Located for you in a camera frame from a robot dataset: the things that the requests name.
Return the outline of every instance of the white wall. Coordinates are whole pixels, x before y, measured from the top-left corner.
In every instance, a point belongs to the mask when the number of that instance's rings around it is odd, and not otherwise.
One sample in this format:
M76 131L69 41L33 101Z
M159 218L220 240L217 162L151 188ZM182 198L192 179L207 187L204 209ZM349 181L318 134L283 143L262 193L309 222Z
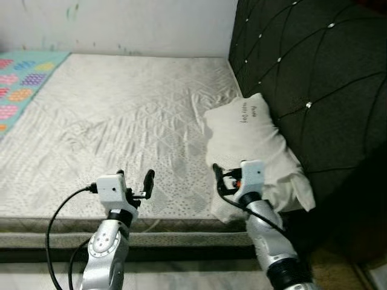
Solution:
M238 0L0 0L0 51L227 57Z

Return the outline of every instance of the black cable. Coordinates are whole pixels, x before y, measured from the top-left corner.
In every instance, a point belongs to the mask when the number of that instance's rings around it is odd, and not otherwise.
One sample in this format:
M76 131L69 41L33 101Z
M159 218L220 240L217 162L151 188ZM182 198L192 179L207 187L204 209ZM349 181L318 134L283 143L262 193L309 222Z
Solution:
M47 257L47 266L48 266L48 272L50 272L50 276L51 276L51 279L54 283L54 286L57 290L63 290L60 285L59 285L59 282L58 280L56 279L55 277L55 273L54 273L54 268L53 268L53 263L51 261L51 253L50 253L50 231L51 231L51 227L53 226L53 222L57 216L57 214L59 213L59 211L62 209L62 207L71 199L73 198L75 195L77 195L78 193L80 192L86 192L88 190L90 190L91 187L90 186L87 186L87 187L84 187L76 192L74 192L72 195L70 195L69 197L67 197L62 203L61 205L58 207L58 209L55 211L55 214L53 215L53 217L51 218L50 220L50 223L48 224L48 228L47 228L47 231L46 231L46 236L45 236L45 250L46 250L46 257Z
M242 205L238 204L237 202L233 202L231 200L229 200L228 198L225 198L223 195L221 195L219 192L218 192L218 195L221 197L221 199L223 199L224 201L226 201L228 204L231 204L233 205L234 207L238 207L239 209L247 212L247 213L250 213L252 214L253 216L257 217L258 219L264 221L266 224L268 224L269 226L271 226L272 228L274 228L278 233L280 233L281 235L283 235L286 239L290 240L290 238L288 237L288 235L285 233L285 231L283 229L281 229L279 226L277 226L275 223L273 223L270 219L267 219L266 217L264 216L261 216L259 213L255 213L254 211L252 211L251 209L247 208L247 207L243 207Z
M82 249L89 241L90 241L90 239L87 239L86 241L81 243L78 246L78 248L73 252L73 255L71 255L70 264L68 267L68 287L70 288L70 290L74 290L74 288L73 288L73 264L74 264L75 256L78 254L80 249Z

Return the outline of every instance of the floor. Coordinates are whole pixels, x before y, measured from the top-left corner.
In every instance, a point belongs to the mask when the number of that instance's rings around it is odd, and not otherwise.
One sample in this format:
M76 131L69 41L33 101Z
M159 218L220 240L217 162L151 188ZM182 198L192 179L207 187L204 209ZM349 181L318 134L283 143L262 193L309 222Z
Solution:
M354 268L332 251L320 249L311 257L313 275L325 290L370 289ZM79 289L84 263L74 267ZM68 288L67 264L55 263L63 289ZM270 290L270 282L256 260L207 260L183 262L129 262L123 289L130 290ZM0 263L0 289L54 290L45 263Z

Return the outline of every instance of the white mattress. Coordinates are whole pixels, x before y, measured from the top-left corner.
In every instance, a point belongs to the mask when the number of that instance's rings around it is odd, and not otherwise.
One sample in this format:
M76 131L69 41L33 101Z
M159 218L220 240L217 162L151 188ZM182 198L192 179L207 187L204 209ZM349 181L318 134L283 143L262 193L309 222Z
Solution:
M156 172L137 231L236 231L210 214L203 113L240 96L225 59L70 55L0 141L0 247L24 247L68 195L118 169L134 190ZM81 193L54 231L92 232L104 217L98 196Z

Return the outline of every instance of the tiled floor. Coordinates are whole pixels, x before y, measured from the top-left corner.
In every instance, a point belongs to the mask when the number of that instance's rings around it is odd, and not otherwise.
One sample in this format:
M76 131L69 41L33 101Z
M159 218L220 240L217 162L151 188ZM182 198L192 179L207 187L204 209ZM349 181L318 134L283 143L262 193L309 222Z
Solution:
M68 288L67 264L55 263L63 290ZM78 264L79 273L84 264ZM127 263L123 289L130 290L269 290L270 282L255 260ZM82 277L73 281L79 289ZM0 264L0 289L54 290L45 263Z

